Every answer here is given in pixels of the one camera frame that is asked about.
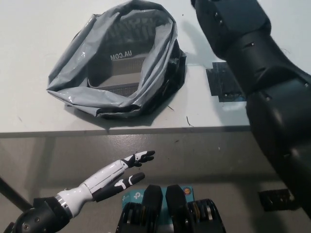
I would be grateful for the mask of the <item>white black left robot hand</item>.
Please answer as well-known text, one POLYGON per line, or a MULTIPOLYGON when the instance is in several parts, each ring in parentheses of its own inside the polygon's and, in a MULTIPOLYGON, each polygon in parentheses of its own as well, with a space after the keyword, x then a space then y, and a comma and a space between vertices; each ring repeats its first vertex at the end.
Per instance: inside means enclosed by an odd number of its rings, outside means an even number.
POLYGON ((149 150, 116 160, 98 170, 79 186, 59 192, 56 199, 69 216, 69 219, 72 219, 79 215, 85 203, 100 202, 143 180, 145 174, 142 172, 127 178, 121 178, 121 176, 125 170, 139 167, 143 163, 153 160, 154 154, 155 151, 149 150))

